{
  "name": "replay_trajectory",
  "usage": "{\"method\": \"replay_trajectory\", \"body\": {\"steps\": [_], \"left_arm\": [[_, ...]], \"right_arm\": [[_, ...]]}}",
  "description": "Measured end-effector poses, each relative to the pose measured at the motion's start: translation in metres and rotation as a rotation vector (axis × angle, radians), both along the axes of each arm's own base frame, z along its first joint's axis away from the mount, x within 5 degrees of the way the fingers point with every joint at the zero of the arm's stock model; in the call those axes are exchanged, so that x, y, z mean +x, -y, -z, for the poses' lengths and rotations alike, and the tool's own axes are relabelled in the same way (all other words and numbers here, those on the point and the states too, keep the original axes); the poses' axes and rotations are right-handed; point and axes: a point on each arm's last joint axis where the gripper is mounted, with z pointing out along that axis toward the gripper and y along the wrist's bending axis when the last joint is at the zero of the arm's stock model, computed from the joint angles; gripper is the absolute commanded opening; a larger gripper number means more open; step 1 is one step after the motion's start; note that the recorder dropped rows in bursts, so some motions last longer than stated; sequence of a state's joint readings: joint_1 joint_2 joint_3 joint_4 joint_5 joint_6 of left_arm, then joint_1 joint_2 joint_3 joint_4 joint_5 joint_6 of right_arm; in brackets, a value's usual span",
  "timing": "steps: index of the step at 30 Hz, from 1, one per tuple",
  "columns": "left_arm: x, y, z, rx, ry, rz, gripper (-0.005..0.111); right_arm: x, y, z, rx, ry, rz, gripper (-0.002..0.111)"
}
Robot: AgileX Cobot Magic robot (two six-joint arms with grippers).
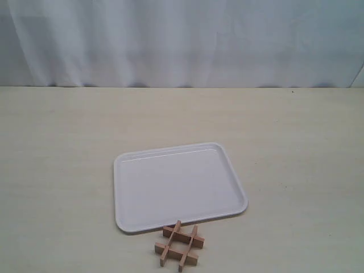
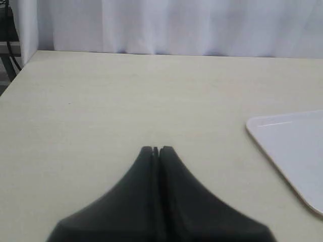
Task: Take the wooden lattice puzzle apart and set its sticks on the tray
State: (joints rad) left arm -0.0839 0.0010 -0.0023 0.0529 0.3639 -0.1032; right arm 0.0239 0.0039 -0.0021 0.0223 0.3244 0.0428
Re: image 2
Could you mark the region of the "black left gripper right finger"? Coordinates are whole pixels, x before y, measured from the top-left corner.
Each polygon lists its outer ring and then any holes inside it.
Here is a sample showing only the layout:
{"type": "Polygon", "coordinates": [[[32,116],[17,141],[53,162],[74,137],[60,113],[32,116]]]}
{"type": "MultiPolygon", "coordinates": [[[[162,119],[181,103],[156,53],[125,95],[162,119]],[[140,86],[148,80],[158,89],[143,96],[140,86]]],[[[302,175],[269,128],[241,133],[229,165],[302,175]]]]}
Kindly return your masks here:
{"type": "Polygon", "coordinates": [[[159,153],[159,185],[170,241],[276,241],[270,229],[211,193],[175,149],[159,153]]]}

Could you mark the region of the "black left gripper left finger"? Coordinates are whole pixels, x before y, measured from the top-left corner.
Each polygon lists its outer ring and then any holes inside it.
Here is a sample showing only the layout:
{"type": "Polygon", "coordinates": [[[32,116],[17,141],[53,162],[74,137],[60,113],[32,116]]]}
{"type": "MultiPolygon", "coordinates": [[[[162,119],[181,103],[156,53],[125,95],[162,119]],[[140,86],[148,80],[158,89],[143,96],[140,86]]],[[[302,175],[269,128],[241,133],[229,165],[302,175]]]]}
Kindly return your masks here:
{"type": "Polygon", "coordinates": [[[48,241],[155,241],[150,147],[102,197],[62,219],[48,241]]]}

